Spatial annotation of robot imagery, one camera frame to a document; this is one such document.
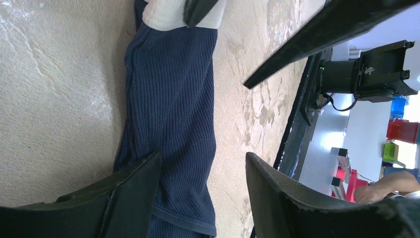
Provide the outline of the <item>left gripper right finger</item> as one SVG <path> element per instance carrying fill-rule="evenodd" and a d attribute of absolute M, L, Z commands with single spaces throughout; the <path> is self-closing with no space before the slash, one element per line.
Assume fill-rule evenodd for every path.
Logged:
<path fill-rule="evenodd" d="M 420 202 L 356 204 L 319 193 L 246 154 L 246 179 L 259 238 L 417 238 Z"/>

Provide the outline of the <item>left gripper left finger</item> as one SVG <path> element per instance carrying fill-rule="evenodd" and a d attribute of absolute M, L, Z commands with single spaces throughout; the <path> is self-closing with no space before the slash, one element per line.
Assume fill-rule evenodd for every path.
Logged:
<path fill-rule="evenodd" d="M 161 166 L 161 154 L 151 152 L 53 203 L 1 207 L 0 235 L 3 238 L 145 238 Z"/>

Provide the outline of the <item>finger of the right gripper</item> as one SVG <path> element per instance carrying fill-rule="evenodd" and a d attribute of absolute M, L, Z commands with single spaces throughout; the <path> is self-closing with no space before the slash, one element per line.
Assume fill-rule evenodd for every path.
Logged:
<path fill-rule="evenodd" d="M 183 21 L 188 27 L 217 28 L 220 24 L 218 0 L 186 0 Z"/>
<path fill-rule="evenodd" d="M 252 89 L 285 66 L 361 35 L 419 0 L 331 0 L 244 82 Z"/>

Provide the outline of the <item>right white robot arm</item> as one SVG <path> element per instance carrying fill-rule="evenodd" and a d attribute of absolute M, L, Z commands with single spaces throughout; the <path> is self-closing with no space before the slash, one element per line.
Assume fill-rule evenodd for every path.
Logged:
<path fill-rule="evenodd" d="M 330 0 L 245 81 L 252 89 L 283 67 L 359 36 L 416 5 L 415 0 Z M 415 95 L 420 69 L 409 62 L 419 48 L 406 40 L 363 52 L 358 59 L 321 65 L 321 93 L 353 94 L 373 103 Z"/>

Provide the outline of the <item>operator bare forearm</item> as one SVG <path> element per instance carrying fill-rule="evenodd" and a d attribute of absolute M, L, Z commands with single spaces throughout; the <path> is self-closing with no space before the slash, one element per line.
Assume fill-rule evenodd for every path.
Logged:
<path fill-rule="evenodd" d="M 386 175 L 368 188 L 379 198 L 385 198 L 394 192 L 398 192 L 400 195 L 417 192 L 420 190 L 420 184 L 411 173 L 402 171 Z"/>

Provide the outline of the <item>operator bare hand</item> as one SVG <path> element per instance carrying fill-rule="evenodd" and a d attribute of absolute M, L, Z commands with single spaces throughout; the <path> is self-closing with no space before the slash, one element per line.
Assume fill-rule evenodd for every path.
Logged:
<path fill-rule="evenodd" d="M 359 186 L 354 191 L 354 201 L 359 204 L 371 204 L 383 200 L 389 191 L 373 185 Z"/>

